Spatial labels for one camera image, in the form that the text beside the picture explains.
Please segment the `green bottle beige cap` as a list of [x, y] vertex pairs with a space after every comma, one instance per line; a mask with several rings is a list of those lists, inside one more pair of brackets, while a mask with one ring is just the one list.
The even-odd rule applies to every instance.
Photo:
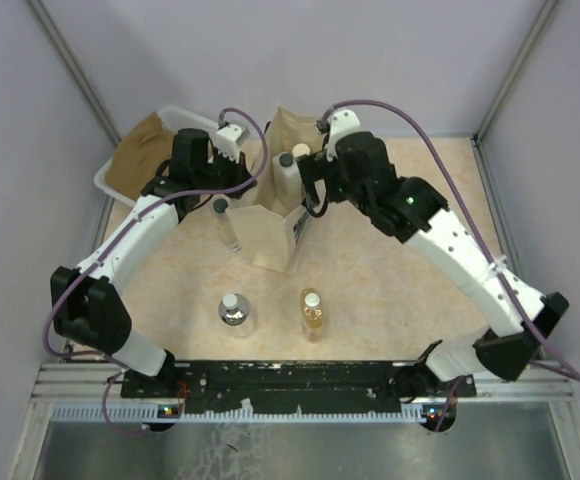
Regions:
[[292, 148], [291, 153], [295, 158], [300, 158], [302, 156], [309, 155], [311, 153], [311, 149], [305, 143], [298, 143]]

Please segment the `clear bottle dark cap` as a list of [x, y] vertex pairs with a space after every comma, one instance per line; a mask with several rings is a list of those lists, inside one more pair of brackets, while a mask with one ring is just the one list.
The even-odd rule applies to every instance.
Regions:
[[238, 252], [241, 250], [241, 246], [234, 227], [228, 217], [228, 207], [228, 201], [224, 198], [219, 198], [212, 204], [214, 219], [222, 241], [231, 252]]

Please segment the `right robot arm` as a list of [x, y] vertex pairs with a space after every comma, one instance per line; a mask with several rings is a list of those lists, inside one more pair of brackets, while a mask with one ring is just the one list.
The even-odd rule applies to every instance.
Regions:
[[440, 395], [452, 380], [488, 371], [515, 381], [569, 308], [560, 293], [544, 294], [507, 266], [488, 259], [474, 234], [426, 180], [400, 176], [385, 143], [367, 131], [352, 133], [326, 151], [302, 156], [298, 169], [306, 194], [316, 200], [323, 182], [330, 203], [349, 201], [388, 237], [427, 257], [484, 314], [484, 331], [440, 341], [423, 355], [418, 387]]

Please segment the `beige canvas tote bag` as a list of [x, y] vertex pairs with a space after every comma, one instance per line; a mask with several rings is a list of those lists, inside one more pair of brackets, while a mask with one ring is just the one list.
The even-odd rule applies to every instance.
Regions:
[[323, 135], [316, 127], [315, 118], [279, 107], [267, 128], [265, 139], [267, 165], [258, 177], [256, 187], [231, 204], [228, 217], [246, 262], [293, 274], [298, 268], [300, 245], [310, 224], [310, 215], [303, 205], [304, 189], [303, 200], [294, 210], [285, 208], [276, 197], [272, 162], [281, 153], [292, 155], [291, 150], [298, 143], [307, 144], [311, 153], [319, 151]]

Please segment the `clear bottle white cap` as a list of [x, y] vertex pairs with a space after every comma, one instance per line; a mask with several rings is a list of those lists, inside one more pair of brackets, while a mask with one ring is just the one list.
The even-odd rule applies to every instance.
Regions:
[[225, 294], [218, 305], [218, 315], [224, 330], [233, 337], [246, 338], [255, 330], [251, 303], [241, 294]]

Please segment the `amber liquid bottle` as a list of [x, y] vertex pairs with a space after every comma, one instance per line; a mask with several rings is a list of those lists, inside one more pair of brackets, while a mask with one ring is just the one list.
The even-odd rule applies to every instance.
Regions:
[[313, 288], [301, 292], [301, 327], [305, 338], [312, 343], [319, 342], [325, 328], [324, 308], [321, 295]]

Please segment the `white square bottle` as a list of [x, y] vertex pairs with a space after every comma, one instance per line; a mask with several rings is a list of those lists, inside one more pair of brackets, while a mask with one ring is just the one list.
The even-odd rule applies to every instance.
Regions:
[[287, 152], [273, 158], [275, 194], [288, 210], [294, 210], [303, 200], [303, 187], [295, 158]]

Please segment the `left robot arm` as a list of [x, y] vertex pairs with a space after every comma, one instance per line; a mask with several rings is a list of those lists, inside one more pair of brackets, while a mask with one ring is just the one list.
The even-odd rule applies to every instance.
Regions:
[[136, 372], [156, 396], [177, 387], [174, 356], [134, 329], [121, 295], [151, 250], [201, 197], [238, 197], [253, 186], [240, 149], [245, 134], [236, 124], [220, 126], [214, 136], [179, 130], [170, 159], [157, 168], [112, 236], [76, 267], [60, 267], [51, 276], [55, 333]]

